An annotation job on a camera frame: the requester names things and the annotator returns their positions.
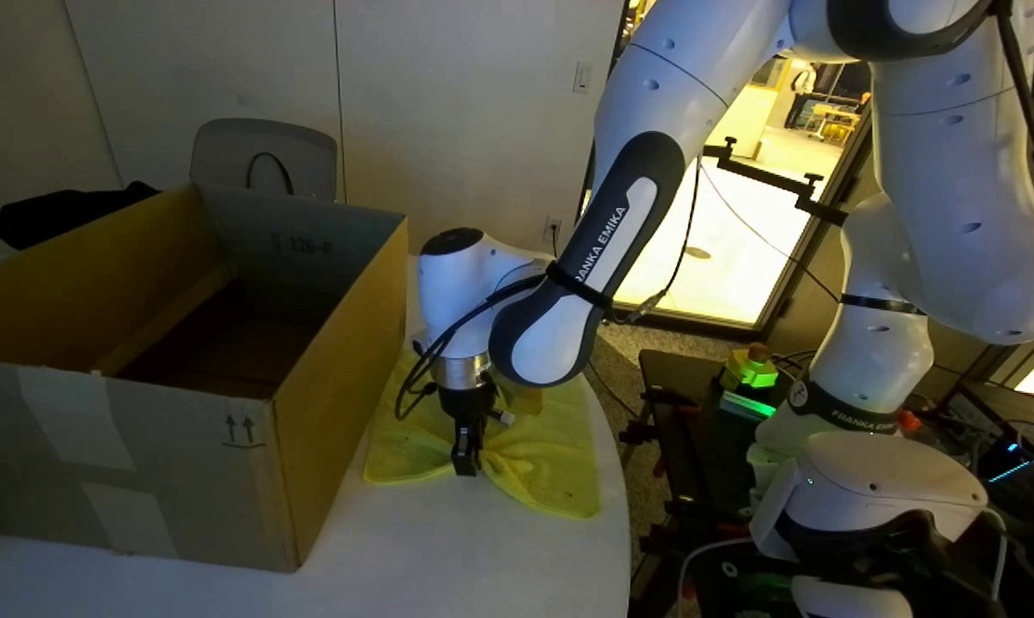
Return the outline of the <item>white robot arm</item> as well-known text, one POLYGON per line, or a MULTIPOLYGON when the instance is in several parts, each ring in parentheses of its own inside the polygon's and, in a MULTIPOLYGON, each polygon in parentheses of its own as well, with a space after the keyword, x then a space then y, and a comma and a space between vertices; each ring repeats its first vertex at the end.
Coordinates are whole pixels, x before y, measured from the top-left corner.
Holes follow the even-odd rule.
POLYGON ((901 433, 930 328, 1034 342, 1034 0, 658 0, 610 74, 591 202, 548 262, 457 225, 424 242, 424 364, 472 474, 501 376, 574 376, 729 102, 773 56, 871 68, 875 192, 843 213, 817 355, 748 446, 748 546, 804 618, 993 618, 950 550, 985 487, 901 433))

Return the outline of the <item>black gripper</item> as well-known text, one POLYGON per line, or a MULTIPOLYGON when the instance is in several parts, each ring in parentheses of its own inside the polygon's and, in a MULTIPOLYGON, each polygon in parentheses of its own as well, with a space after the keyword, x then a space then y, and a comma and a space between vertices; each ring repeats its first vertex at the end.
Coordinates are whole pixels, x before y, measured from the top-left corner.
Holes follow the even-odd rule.
POLYGON ((457 419, 451 464, 457 477, 480 474, 486 423, 495 411, 495 381, 486 358, 444 358, 436 364, 440 406, 457 419))

